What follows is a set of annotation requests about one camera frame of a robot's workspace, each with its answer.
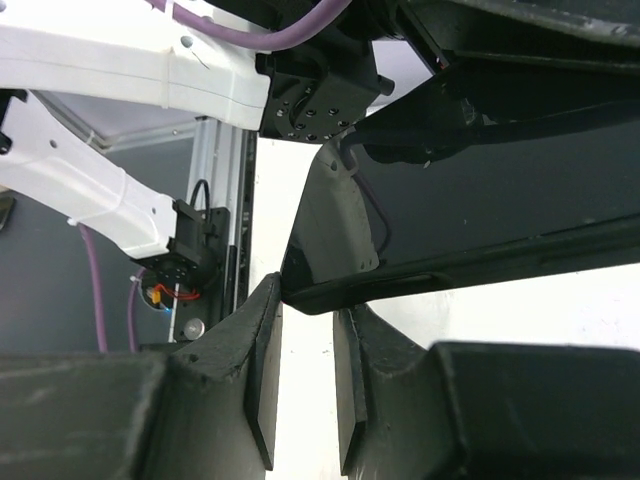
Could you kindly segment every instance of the black panel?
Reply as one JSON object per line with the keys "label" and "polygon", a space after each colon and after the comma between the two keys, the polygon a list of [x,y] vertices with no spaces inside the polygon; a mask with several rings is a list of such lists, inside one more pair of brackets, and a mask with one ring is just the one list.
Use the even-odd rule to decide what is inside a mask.
{"label": "black panel", "polygon": [[357,386],[337,383],[352,480],[640,475],[637,352],[465,343],[426,351],[364,306],[337,313],[334,327],[352,332],[348,345],[335,344],[336,368],[349,369],[358,352],[365,377],[355,438],[342,433]]}
{"label": "black panel", "polygon": [[279,277],[269,275],[242,307],[174,354],[180,366],[157,413],[143,478],[253,480],[272,468],[279,306]]}
{"label": "black panel", "polygon": [[456,57],[472,56],[640,72],[640,7],[634,0],[399,0],[397,4],[396,28],[432,69],[435,55],[444,65]]}
{"label": "black panel", "polygon": [[634,77],[449,67],[320,150],[284,299],[319,313],[640,261],[639,133]]}
{"label": "black panel", "polygon": [[0,359],[0,477],[138,478],[166,375],[154,354]]}

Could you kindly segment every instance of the white wall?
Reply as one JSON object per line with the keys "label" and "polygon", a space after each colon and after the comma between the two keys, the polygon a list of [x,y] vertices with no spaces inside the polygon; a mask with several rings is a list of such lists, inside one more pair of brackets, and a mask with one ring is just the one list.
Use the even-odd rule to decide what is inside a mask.
{"label": "white wall", "polygon": [[[317,147],[260,140],[252,280],[280,268]],[[414,295],[374,310],[428,348],[439,339],[640,348],[640,266]],[[285,308],[276,469],[269,480],[333,480],[338,466],[330,315]]]}
{"label": "white wall", "polygon": [[[260,139],[251,280],[280,269],[317,146]],[[332,316],[283,312],[275,470],[268,480],[339,479]]]}

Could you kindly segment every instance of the black mounting bracket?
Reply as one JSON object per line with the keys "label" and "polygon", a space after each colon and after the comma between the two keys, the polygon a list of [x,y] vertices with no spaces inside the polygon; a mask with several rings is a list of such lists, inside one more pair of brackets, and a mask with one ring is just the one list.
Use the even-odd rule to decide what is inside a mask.
{"label": "black mounting bracket", "polygon": [[0,89],[0,155],[9,153],[11,145],[13,144],[11,139],[2,133],[1,130],[11,99],[17,98],[18,100],[26,102],[27,95],[26,90]]}
{"label": "black mounting bracket", "polygon": [[350,40],[322,48],[258,55],[257,69],[271,77],[260,133],[264,137],[322,144],[365,117],[394,82],[377,74],[371,43]]}
{"label": "black mounting bracket", "polygon": [[[217,253],[221,268],[226,270],[225,265],[233,264],[227,261],[228,246],[225,240],[228,238],[229,232],[229,211],[226,208],[214,208],[210,212],[215,233],[207,237],[207,246]],[[188,338],[189,334],[185,334],[185,328],[189,321],[202,322],[202,331],[204,332],[218,324],[230,313],[226,305],[229,301],[226,290],[230,288],[226,282],[228,276],[232,276],[231,272],[225,271],[223,275],[217,275],[213,281],[202,288],[200,297],[196,300],[178,302],[174,323],[174,339],[176,342],[190,340]]]}
{"label": "black mounting bracket", "polygon": [[179,283],[186,289],[201,292],[215,282],[224,270],[228,213],[214,209],[209,217],[183,200],[174,202],[177,213],[175,238],[169,240],[168,252],[135,260],[153,270],[160,283],[173,290]]}

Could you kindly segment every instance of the gray background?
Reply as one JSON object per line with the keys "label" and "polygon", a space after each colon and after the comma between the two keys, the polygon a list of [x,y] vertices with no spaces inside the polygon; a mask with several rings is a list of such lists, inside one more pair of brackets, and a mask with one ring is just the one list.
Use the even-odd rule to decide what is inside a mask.
{"label": "gray background", "polygon": [[[127,173],[174,198],[184,198],[192,139],[114,152]],[[85,245],[66,218],[29,198],[17,202],[0,231],[0,352],[96,351],[91,277]],[[110,350],[127,350],[126,304],[138,269],[94,233],[101,267]],[[170,313],[136,298],[139,340],[165,342]]]}

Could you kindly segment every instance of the red wire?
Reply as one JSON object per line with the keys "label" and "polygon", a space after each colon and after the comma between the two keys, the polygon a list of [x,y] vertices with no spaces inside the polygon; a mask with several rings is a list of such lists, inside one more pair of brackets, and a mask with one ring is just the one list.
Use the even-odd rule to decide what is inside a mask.
{"label": "red wire", "polygon": [[196,292],[196,291],[193,291],[191,293],[174,292],[172,290],[169,290],[167,287],[165,287],[161,283],[156,285],[156,290],[157,289],[162,290],[164,293],[169,295],[171,298],[175,298],[177,300],[196,300],[197,298],[200,298],[200,294],[198,292]]}

